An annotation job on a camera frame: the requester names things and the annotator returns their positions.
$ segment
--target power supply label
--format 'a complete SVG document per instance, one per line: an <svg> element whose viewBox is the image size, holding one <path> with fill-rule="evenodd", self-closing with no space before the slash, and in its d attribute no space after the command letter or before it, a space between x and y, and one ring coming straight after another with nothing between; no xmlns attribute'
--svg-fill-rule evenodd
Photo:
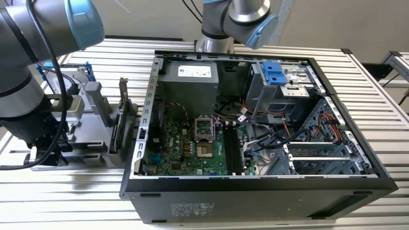
<svg viewBox="0 0 409 230"><path fill-rule="evenodd" d="M215 208L215 203L172 203L172 216L211 216Z"/></svg>
<svg viewBox="0 0 409 230"><path fill-rule="evenodd" d="M210 66L179 66L179 77L211 78L212 71Z"/></svg>

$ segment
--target orange wire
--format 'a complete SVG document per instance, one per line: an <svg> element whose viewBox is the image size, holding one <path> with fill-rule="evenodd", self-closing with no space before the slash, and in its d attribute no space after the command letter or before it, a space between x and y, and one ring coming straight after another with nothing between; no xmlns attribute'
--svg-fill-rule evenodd
<svg viewBox="0 0 409 230"><path fill-rule="evenodd" d="M333 120L335 120L335 117L333 117L333 115L331 115L331 114L325 114L327 116L329 116ZM335 132L335 134L337 134L337 139L339 140L343 140L343 134L341 134L341 132L340 132L340 130L339 130L339 128L337 128L337 126L336 125L331 125L332 127L333 127L333 132Z"/></svg>
<svg viewBox="0 0 409 230"><path fill-rule="evenodd" d="M316 129L316 131L313 133L313 137L319 134L320 128L321 128L321 115L319 116L319 125L317 125L317 129Z"/></svg>
<svg viewBox="0 0 409 230"><path fill-rule="evenodd" d="M246 107L244 100L242 100L242 106L243 106L244 108L247 108L247 107ZM281 114L281 120L283 120L284 129L285 129L285 131L287 131L288 137L291 137L291 133L289 133L289 130L288 130L288 127L287 127L287 123L285 123L285 113L284 113L284 112L268 112L268 114Z"/></svg>
<svg viewBox="0 0 409 230"><path fill-rule="evenodd" d="M332 120L331 119L331 116L329 116L329 114L320 114L320 116L324 116L325 118L327 118L327 120L329 121L329 120ZM336 136L336 138L337 138L337 140L340 139L340 137L339 137L339 133L335 131L335 129L333 129L333 126L331 125L331 129L332 129L332 131L333 131L333 134L335 134L335 136Z"/></svg>

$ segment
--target motherboard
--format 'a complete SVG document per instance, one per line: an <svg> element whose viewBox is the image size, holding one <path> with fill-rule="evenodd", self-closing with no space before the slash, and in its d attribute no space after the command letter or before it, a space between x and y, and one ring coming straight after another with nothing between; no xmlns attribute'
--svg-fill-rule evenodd
<svg viewBox="0 0 409 230"><path fill-rule="evenodd" d="M190 125L167 122L162 152L150 153L150 175L228 175L232 161L231 159L227 161L227 152L235 151L235 156L240 157L240 146L248 139L246 126L238 124L232 129L238 135L238 148L231 149L231 145L224 142L224 125L195 122ZM199 136L207 136L208 139L199 139ZM252 162L250 167L244 167L243 174L255 175Z"/></svg>

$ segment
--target gray metal panel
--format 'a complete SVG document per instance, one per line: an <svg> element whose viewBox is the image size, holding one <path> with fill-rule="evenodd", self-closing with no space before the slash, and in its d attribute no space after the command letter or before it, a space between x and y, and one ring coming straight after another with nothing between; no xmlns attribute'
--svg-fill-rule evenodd
<svg viewBox="0 0 409 230"><path fill-rule="evenodd" d="M90 61L95 76L103 84L103 93L112 102L119 101L118 82L130 79L132 100L142 104L147 90L154 51L194 50L188 42L168 41L106 41L86 51L67 56L67 63ZM0 172L0 223L2 229L94 228L114 229L313 229L313 230L405 230L409 225L409 126L397 108L387 100L384 92L373 87L368 75L359 69L340 49L265 46L251 50L236 46L240 54L313 57L336 85L340 98L356 119L377 156L400 190L336 221L312 220L295 222L203 223L146 226L134 211L131 202L119 199L118 191L123 170L83 170ZM24 151L24 143L10 133L0 141L0 162L11 151Z"/></svg>

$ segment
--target green circuit board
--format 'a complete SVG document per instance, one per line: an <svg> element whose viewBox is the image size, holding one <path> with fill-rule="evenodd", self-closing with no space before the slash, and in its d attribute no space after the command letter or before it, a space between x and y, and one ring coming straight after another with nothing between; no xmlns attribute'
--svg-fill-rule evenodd
<svg viewBox="0 0 409 230"><path fill-rule="evenodd" d="M160 176L228 175L222 126L216 126L214 142L206 143L212 149L212 155L208 157L199 157L198 146L202 146L203 143L195 142L195 123L190 125L184 133L186 127L183 123L167 123L166 144L162 153L150 153L155 154L156 161L148 162L148 174ZM242 139L247 137L244 126L238 126L236 130ZM246 174L255 175L253 162Z"/></svg>

